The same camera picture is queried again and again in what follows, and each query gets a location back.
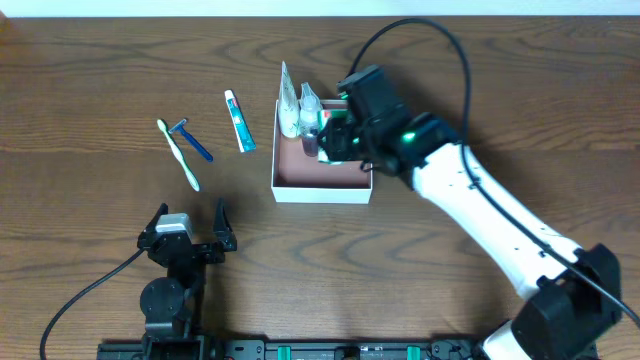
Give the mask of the green soap bar packet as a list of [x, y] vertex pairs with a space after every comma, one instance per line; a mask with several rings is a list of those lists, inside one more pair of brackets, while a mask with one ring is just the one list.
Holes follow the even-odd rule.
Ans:
[[341, 165], [349, 159], [350, 130], [347, 111], [322, 110], [319, 115], [317, 135], [318, 161], [329, 165]]

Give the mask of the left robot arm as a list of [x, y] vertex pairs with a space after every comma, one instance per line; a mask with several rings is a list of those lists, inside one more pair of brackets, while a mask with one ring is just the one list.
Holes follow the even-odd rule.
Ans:
[[237, 249], [222, 199], [217, 202], [212, 232], [212, 241], [194, 244], [189, 216], [171, 214], [163, 203], [140, 233], [137, 247], [167, 274], [149, 282], [141, 292], [145, 333], [136, 359], [199, 360], [223, 356], [220, 343], [206, 335], [201, 326], [206, 267], [224, 262], [225, 254]]

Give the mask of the green white toothbrush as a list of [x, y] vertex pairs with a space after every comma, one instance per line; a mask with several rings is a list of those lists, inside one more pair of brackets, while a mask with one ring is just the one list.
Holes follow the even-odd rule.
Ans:
[[162, 132], [162, 134], [166, 138], [174, 158], [178, 161], [178, 163], [182, 167], [183, 172], [184, 172], [184, 174], [185, 174], [185, 176], [187, 178], [187, 181], [189, 182], [190, 186], [192, 187], [192, 189], [194, 191], [199, 192], [201, 190], [199, 181], [197, 180], [196, 176], [194, 175], [194, 173], [192, 172], [192, 170], [188, 166], [181, 149], [176, 144], [176, 142], [172, 138], [172, 136], [169, 134], [169, 130], [168, 130], [166, 122], [164, 120], [162, 120], [162, 119], [157, 119], [156, 120], [156, 124], [157, 124], [159, 130]]

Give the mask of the white lotion tube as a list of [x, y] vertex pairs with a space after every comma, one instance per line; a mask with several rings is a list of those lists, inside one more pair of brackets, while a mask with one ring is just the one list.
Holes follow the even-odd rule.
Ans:
[[287, 138], [298, 136], [299, 104], [295, 87], [285, 62], [281, 64], [281, 79], [278, 98], [280, 131]]

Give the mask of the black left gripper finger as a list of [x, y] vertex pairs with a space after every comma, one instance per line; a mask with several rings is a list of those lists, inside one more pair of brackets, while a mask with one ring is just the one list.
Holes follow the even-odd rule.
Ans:
[[219, 198], [216, 205], [213, 233], [221, 243], [234, 242], [234, 232], [226, 215], [223, 198]]
[[156, 213], [154, 214], [154, 216], [152, 217], [151, 221], [147, 224], [146, 230], [154, 231], [156, 229], [156, 225], [158, 221], [160, 220], [160, 217], [163, 215], [166, 215], [167, 213], [168, 213], [168, 205], [166, 203], [162, 203], [159, 206]]

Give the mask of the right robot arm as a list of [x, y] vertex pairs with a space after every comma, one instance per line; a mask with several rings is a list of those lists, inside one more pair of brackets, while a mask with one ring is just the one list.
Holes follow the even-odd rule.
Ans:
[[329, 163], [360, 161], [402, 178], [452, 218], [504, 272], [524, 306], [485, 338], [488, 359], [578, 359], [622, 317], [620, 264], [546, 225], [500, 185], [441, 118], [359, 119], [323, 111], [318, 143]]

